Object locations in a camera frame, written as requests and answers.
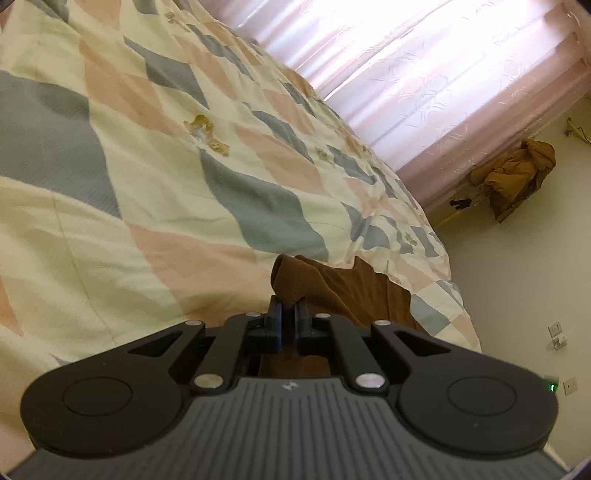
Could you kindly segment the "diamond patterned quilt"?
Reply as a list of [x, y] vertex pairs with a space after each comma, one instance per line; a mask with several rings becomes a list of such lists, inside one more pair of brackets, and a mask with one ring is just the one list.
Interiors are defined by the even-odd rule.
[[480, 346], [402, 180], [297, 72], [197, 1], [16, 1], [1, 31], [1, 467], [61, 365], [266, 309], [280, 254], [368, 264]]

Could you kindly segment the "white wall socket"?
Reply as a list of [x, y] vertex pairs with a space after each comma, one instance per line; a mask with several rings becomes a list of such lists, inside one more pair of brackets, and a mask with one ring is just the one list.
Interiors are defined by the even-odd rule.
[[568, 344], [568, 339], [563, 331], [560, 322], [555, 322], [548, 327], [548, 331], [552, 340], [552, 345], [555, 350], [560, 350]]

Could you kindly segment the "mustard jacket on rack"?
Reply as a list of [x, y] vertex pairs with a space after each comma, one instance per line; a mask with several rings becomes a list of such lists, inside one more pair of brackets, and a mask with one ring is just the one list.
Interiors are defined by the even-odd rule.
[[495, 220], [502, 223], [541, 188], [555, 166], [556, 154], [551, 144], [525, 139], [518, 148], [475, 168], [468, 175], [465, 195], [449, 204], [463, 210], [487, 199]]

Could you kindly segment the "brown garment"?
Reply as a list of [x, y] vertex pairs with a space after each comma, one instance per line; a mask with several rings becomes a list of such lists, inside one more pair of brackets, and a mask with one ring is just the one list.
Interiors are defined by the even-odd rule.
[[[388, 275], [356, 257], [351, 268], [337, 268], [297, 255], [280, 255], [270, 275], [273, 293], [284, 306], [304, 299], [308, 312], [334, 313], [354, 325], [368, 328], [376, 320], [389, 320], [420, 333], [426, 330], [412, 317], [411, 294]], [[337, 376], [338, 358], [301, 356], [294, 349], [263, 355], [259, 374], [276, 378], [322, 378]]]

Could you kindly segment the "pink curtain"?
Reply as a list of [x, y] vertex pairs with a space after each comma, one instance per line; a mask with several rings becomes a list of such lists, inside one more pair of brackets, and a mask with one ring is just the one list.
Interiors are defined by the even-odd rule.
[[208, 1], [432, 205], [590, 88], [586, 1]]

